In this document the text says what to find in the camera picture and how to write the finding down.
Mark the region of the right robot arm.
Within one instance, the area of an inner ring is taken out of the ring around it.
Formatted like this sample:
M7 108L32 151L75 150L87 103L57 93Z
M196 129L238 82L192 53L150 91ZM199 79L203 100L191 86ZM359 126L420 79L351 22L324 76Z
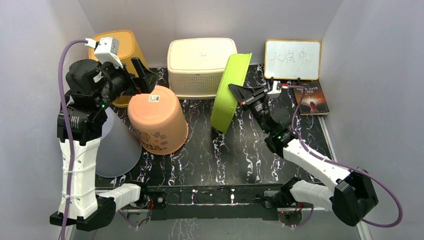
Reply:
M243 110L250 110L261 130L267 134L268 149L298 165L320 180L310 183L294 177L272 196L260 198L271 208L295 207L308 203L332 211L344 224L356 226L379 203L371 179L364 170L347 170L313 149L291 127L291 115L285 105L270 107L263 87L244 87L230 83L230 91Z

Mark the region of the grey and tan bucket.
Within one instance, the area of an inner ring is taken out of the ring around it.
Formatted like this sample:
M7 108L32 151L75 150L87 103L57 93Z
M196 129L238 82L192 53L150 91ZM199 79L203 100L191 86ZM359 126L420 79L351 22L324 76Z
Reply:
M104 178L115 178L128 173L139 161L142 145L137 135L109 107L107 119L96 156L95 173Z

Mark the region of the orange mesh basket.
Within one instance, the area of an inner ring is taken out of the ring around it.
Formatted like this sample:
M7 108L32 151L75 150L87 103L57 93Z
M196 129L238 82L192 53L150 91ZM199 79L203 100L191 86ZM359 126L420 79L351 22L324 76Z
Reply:
M117 56L120 61L126 65L126 68L130 74L134 74L138 77L138 74L131 62L131 58L137 57L140 59L142 64L149 69L149 66L145 60L143 52L136 40L134 33L130 30L115 30L97 34L93 37L94 40L100 41L103 37L114 37L119 41L119 47ZM91 60L98 60L94 55L94 49L89 48L88 58ZM116 99L112 104L118 108L126 108L131 100L131 96L123 95L120 98Z

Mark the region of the orange paper bucket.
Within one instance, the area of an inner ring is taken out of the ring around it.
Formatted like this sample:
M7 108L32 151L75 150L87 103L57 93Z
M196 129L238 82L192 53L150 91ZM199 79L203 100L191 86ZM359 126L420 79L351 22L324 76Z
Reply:
M189 128L180 101L165 86L133 96L127 114L141 145L152 154L172 154L187 140Z

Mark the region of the green plastic tray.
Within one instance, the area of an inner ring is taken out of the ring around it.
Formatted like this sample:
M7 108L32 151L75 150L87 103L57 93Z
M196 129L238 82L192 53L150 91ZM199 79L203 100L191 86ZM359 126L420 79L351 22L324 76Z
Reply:
M251 53L235 53L228 58L213 102L210 118L211 126L219 132L227 132L238 106L238 101L229 85L244 85L251 57Z

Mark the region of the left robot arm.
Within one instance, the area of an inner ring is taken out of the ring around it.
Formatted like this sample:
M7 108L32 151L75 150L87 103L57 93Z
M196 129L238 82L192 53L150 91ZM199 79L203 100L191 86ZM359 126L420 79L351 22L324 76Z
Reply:
M69 90L61 98L57 117L63 185L60 207L49 218L52 225L73 225L91 232L108 226L115 212L130 203L137 208L149 203L149 194L132 183L96 194L96 159L106 109L121 96L151 93L159 78L138 57L131 63L135 74L125 66L93 59L82 59L69 67L65 76Z

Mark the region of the cream perforated basket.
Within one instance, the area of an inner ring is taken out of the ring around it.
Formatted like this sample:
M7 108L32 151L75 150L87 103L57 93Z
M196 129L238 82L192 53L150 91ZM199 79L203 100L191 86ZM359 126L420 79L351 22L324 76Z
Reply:
M169 88L179 99L215 98L229 57L237 47L231 38L178 39L167 52Z

